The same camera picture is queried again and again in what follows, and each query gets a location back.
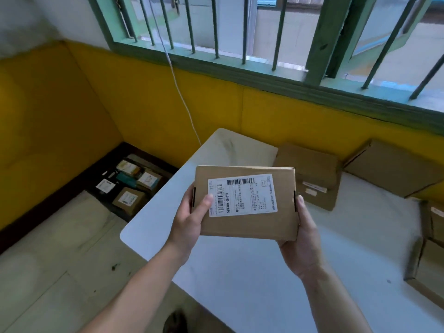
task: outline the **yellow wall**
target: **yellow wall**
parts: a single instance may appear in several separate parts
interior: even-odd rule
[[[0,229],[122,136],[63,43],[0,61]]]
[[[168,67],[68,43],[125,141],[181,166],[198,148]],[[294,142],[345,159],[371,137],[444,165],[444,138],[176,70],[200,138],[224,127],[271,145]],[[444,202],[444,183],[420,195]]]

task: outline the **barcode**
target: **barcode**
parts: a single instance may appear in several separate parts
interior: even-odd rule
[[[223,190],[222,185],[218,185],[218,212],[223,213]]]
[[[244,185],[246,183],[254,183],[254,178],[226,180],[227,185]]]

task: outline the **white table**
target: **white table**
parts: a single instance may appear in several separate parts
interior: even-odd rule
[[[164,244],[197,165],[271,166],[277,148],[217,130],[121,232],[146,260]],[[347,173],[333,212],[308,205],[322,247],[374,332],[443,332],[444,311],[403,281],[419,208]],[[273,240],[201,236],[173,281],[235,332],[316,332]]]

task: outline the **person's right hand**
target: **person's right hand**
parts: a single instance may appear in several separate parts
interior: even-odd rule
[[[325,264],[321,249],[321,238],[318,228],[311,218],[304,198],[297,197],[297,213],[299,215],[299,230],[296,241],[278,241],[282,257],[290,270],[304,280],[306,275],[316,272]]]

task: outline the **forearm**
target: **forearm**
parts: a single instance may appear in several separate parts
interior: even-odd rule
[[[302,279],[319,333],[372,333],[372,330],[331,267],[317,267]]]
[[[144,332],[182,263],[166,244],[82,333]]]

